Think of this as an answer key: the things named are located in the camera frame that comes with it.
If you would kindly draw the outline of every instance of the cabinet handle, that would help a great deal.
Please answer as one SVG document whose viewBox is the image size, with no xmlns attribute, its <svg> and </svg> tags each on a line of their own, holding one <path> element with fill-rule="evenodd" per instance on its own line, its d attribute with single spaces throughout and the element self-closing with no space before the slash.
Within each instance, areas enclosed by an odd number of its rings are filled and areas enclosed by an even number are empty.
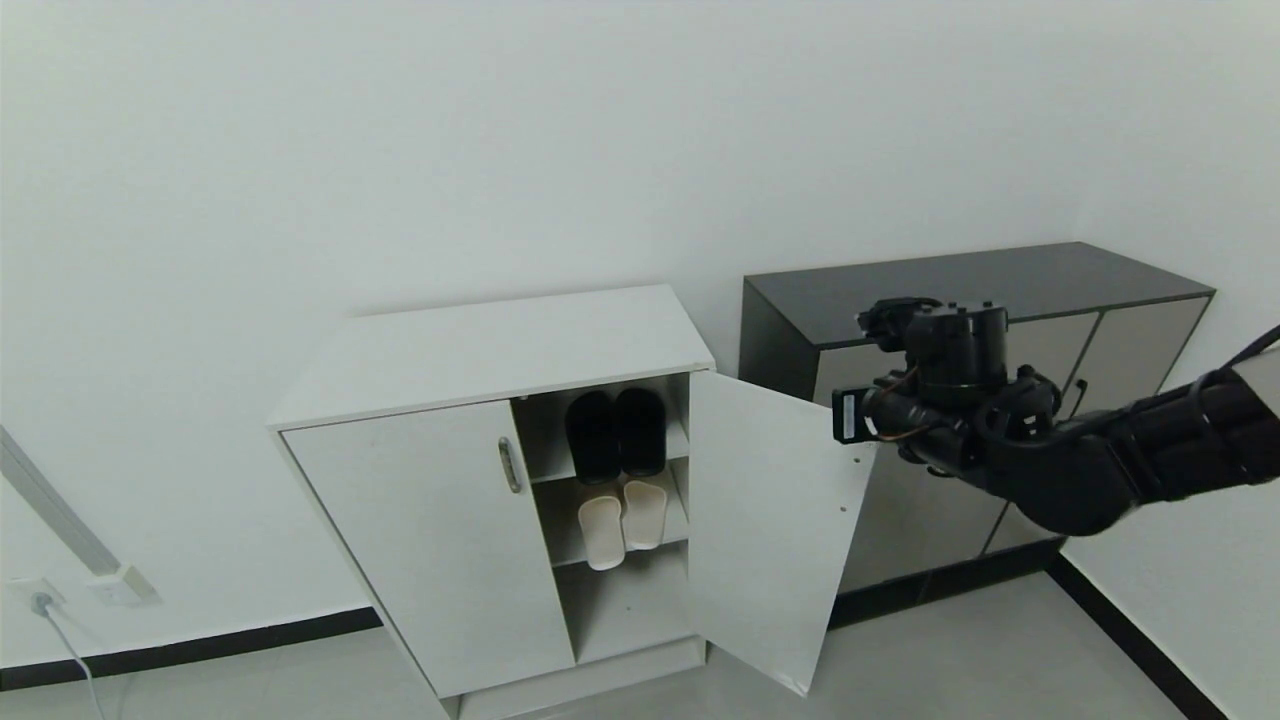
<svg viewBox="0 0 1280 720">
<path fill-rule="evenodd" d="M 520 480 L 516 479 L 516 466 L 511 462 L 511 441 L 498 438 L 498 456 L 502 457 L 502 470 L 507 473 L 507 487 L 520 495 Z"/>
<path fill-rule="evenodd" d="M 1080 391 L 1080 395 L 1075 396 L 1075 405 L 1071 407 L 1071 414 L 1066 416 L 1068 419 L 1074 418 L 1079 413 L 1080 402 L 1084 402 L 1084 393 L 1089 391 L 1089 382 L 1084 378 L 1076 379 L 1074 384 Z"/>
</svg>

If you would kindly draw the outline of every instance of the robotic arm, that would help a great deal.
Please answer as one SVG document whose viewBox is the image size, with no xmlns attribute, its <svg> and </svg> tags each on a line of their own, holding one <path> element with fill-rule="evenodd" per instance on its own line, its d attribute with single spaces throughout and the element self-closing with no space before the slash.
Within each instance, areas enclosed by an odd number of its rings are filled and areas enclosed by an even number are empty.
<svg viewBox="0 0 1280 720">
<path fill-rule="evenodd" d="M 836 439 L 892 442 L 1047 530 L 1092 536 L 1142 505 L 1280 475 L 1280 419 L 1249 386 L 1280 382 L 1280 350 L 1263 352 L 1280 327 L 1190 384 L 1057 421 L 1052 382 L 1030 365 L 1009 378 L 1000 305 L 901 297 L 858 323 L 882 351 L 905 351 L 906 369 L 835 391 Z"/>
</svg>

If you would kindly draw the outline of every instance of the electrical outlet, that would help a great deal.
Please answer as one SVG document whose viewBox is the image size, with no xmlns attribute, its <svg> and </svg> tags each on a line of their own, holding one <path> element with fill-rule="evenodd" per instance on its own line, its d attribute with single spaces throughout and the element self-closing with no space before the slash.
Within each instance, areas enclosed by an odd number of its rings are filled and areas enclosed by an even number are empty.
<svg viewBox="0 0 1280 720">
<path fill-rule="evenodd" d="M 133 565 L 125 565 L 114 575 L 95 578 L 84 584 L 102 605 L 132 607 L 155 596 L 151 583 Z"/>
<path fill-rule="evenodd" d="M 18 600 L 27 607 L 31 607 L 31 596 L 36 593 L 45 593 L 54 598 L 52 605 L 61 605 L 67 602 L 63 598 L 63 593 L 58 592 L 52 584 L 45 578 L 14 578 L 12 580 L 5 580 L 4 589 L 14 600 Z"/>
</svg>

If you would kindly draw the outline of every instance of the black countertop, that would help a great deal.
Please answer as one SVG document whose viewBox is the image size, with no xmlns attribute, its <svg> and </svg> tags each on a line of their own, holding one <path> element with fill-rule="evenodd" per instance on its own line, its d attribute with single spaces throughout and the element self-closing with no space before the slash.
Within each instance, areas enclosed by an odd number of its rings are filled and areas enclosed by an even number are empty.
<svg viewBox="0 0 1280 720">
<path fill-rule="evenodd" d="M 814 346 L 864 342 L 858 313 L 908 295 L 995 300 L 1012 320 L 1212 295 L 1213 288 L 1084 242 L 748 275 Z"/>
</svg>

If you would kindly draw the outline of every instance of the white wall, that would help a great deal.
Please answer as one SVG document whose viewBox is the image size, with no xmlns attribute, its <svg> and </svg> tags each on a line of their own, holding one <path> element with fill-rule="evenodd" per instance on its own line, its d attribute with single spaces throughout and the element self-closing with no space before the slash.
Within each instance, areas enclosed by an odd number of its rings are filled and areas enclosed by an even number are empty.
<svg viewBox="0 0 1280 720">
<path fill-rule="evenodd" d="M 362 605 L 261 423 L 375 310 L 669 281 L 732 370 L 744 273 L 1080 238 L 1222 288 L 1185 379 L 1274 320 L 1276 19 L 6 4 L 3 421 L 165 602 L 96 606 L 8 487 L 4 574 L 52 577 L 86 652 Z M 1266 684 L 1234 659 L 1280 664 L 1238 642 L 1280 641 L 1276 507 L 1236 493 L 1071 547 L 1242 715 Z M 60 656 L 3 623 L 5 665 Z"/>
</svg>

